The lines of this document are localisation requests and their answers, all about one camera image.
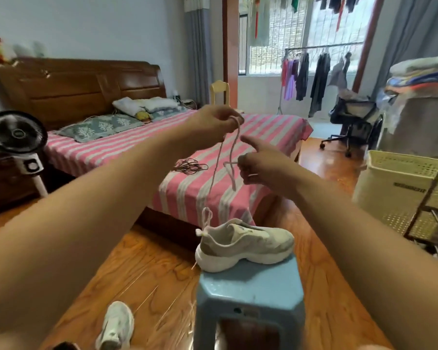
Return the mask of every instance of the black cable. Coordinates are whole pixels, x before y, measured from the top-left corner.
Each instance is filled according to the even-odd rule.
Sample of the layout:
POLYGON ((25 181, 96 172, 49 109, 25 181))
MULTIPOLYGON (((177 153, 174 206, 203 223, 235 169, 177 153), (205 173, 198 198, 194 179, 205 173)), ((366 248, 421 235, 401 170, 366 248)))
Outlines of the black cable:
POLYGON ((196 159, 181 159, 172 169, 175 172, 181 172, 185 175, 194 175, 196 172, 205 171, 209 166, 205 163, 198 163, 196 159))

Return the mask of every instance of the green patterned pillowcase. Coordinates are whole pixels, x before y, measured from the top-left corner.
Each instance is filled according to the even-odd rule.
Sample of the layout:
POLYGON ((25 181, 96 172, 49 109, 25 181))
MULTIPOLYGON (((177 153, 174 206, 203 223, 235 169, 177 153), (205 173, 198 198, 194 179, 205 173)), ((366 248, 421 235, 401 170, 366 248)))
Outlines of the green patterned pillowcase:
POLYGON ((152 121, 159 121, 164 118, 172 117, 178 113, 183 113, 184 111, 187 111, 187 108, 180 107, 180 108, 174 108, 174 109, 165 109, 163 111, 155 111, 154 113, 151 113, 152 121))
POLYGON ((88 118, 80 123, 57 130, 56 134, 84 143, 143 125, 144 123, 129 115, 110 114, 88 118))

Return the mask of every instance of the hand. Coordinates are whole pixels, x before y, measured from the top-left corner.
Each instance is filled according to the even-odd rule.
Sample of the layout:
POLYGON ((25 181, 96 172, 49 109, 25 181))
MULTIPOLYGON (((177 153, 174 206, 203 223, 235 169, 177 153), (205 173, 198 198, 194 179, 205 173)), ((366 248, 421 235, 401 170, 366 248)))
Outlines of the hand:
POLYGON ((191 153, 212 147, 237 130, 237 121, 232 117, 240 125, 244 123, 243 117, 227 105, 205 105, 179 125, 186 134, 191 153))
POLYGON ((238 159, 240 175, 245 184, 263 184, 276 194, 291 198, 289 189, 301 168, 275 146, 266 141, 242 136, 240 138, 251 145, 256 152, 242 155, 238 159))

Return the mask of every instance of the white sneaker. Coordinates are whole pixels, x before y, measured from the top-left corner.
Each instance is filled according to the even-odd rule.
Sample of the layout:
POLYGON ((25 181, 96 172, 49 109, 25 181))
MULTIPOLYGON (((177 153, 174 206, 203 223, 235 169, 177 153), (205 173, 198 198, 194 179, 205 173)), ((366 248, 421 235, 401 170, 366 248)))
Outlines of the white sneaker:
POLYGON ((275 264, 294 250, 294 236, 286 229, 250 226, 234 218, 219 227, 196 230, 201 243, 195 259, 207 272, 233 267, 240 259, 254 263, 275 264))
POLYGON ((130 308, 121 301, 107 308, 102 331, 96 339, 96 350, 128 349, 135 320, 130 308))

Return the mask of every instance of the wooden nightstand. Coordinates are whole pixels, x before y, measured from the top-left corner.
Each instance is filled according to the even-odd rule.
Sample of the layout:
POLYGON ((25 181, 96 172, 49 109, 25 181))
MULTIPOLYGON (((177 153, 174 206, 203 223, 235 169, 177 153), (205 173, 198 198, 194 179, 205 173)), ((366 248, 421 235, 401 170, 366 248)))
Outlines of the wooden nightstand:
POLYGON ((31 178, 20 173, 12 157, 0 152, 0 212, 37 196, 31 178))

